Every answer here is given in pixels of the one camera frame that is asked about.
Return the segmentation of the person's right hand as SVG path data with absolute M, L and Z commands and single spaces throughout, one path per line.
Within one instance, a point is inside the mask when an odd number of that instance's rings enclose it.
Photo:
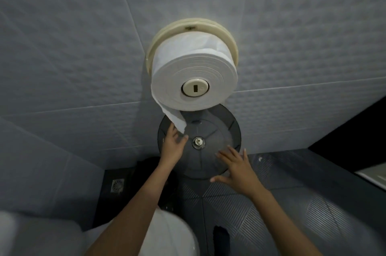
M 231 184 L 226 185 L 251 200 L 257 198 L 259 194 L 263 194 L 266 189 L 263 187 L 249 163 L 246 149 L 244 149 L 242 154 L 240 154 L 241 161 L 229 161 L 227 152 L 228 149 L 227 151 L 220 150 L 215 154 L 215 156 L 224 162 L 228 167 L 228 177 L 231 178 Z

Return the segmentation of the person's left hand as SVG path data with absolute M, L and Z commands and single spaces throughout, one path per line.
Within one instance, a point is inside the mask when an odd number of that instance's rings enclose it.
M 178 151 L 177 143 L 180 141 L 179 131 L 171 122 L 161 148 L 161 158 L 158 167 L 161 169 L 172 170 L 180 160 L 183 151 Z

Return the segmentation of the dark translucent round dispenser cover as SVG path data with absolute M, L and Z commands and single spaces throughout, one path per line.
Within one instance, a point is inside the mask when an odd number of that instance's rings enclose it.
M 240 127 L 234 115 L 222 104 L 180 113 L 186 121 L 184 134 L 189 139 L 174 171 L 179 176 L 193 180 L 208 180 L 224 174 L 228 167 L 215 154 L 220 150 L 227 151 L 228 145 L 240 151 L 242 144 Z M 192 146 L 192 140 L 197 136 L 205 139 L 206 145 L 202 150 Z

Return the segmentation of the person's left forearm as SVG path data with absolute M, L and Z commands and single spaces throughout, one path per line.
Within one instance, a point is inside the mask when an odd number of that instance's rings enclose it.
M 160 161 L 136 195 L 100 234 L 85 256 L 138 256 L 175 161 Z

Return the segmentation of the person's right forearm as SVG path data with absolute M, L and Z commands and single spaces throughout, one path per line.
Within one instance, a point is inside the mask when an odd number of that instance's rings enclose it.
M 281 256 L 323 256 L 266 189 L 251 198 Z

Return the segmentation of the black trash bin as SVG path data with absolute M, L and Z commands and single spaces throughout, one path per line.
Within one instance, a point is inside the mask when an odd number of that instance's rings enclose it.
M 160 157 L 154 156 L 137 163 L 129 183 L 128 197 L 130 199 L 137 194 L 147 179 L 152 175 L 154 170 L 157 168 L 159 161 Z M 177 210 L 178 186 L 179 180 L 177 173 L 172 170 L 162 189 L 161 196 L 158 201 L 159 208 L 169 212 L 175 212 Z

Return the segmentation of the cream dispenser spindle hub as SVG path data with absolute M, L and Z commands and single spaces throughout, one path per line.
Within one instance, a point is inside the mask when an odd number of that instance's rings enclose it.
M 205 95 L 209 90 L 209 83 L 201 78 L 193 78 L 186 81 L 181 86 L 182 93 L 187 97 L 201 97 Z

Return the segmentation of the person's dark shoe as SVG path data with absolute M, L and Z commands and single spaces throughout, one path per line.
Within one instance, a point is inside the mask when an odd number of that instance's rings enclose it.
M 214 256 L 230 256 L 230 235 L 227 229 L 215 226 L 213 229 Z

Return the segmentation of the white jumbo toilet paper roll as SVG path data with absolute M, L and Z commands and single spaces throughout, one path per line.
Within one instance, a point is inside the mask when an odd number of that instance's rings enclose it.
M 192 98 L 182 93 L 181 86 L 193 78 L 209 83 L 205 95 Z M 237 82 L 230 51 L 213 34 L 193 31 L 175 35 L 160 44 L 153 58 L 152 97 L 181 133 L 186 128 L 181 111 L 200 111 L 225 101 Z

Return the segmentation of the metal floor drain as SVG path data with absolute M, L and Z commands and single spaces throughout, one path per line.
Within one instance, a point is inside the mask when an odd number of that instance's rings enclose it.
M 110 192 L 112 194 L 120 194 L 124 191 L 125 179 L 114 179 L 111 184 Z

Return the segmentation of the dark door panel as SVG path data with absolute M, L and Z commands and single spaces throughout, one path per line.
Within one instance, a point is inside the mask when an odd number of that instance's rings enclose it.
M 386 96 L 308 149 L 353 173 L 386 163 Z

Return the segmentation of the white ledge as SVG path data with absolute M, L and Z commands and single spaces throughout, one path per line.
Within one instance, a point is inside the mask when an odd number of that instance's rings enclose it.
M 355 174 L 386 191 L 386 162 L 357 171 Z

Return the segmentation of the cream wall dispenser back plate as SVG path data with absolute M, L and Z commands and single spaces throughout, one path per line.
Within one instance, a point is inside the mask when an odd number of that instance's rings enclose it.
M 165 40 L 186 32 L 199 31 L 203 33 L 213 34 L 219 39 L 221 39 L 226 46 L 228 47 L 234 65 L 237 67 L 239 64 L 239 50 L 236 44 L 235 39 L 232 34 L 221 24 L 204 18 L 188 18 L 181 19 L 171 24 L 168 24 L 164 28 L 158 31 L 158 33 L 153 37 L 151 44 L 149 45 L 146 56 L 145 63 L 146 69 L 149 76 L 152 74 L 152 63 L 155 52 L 162 42 Z

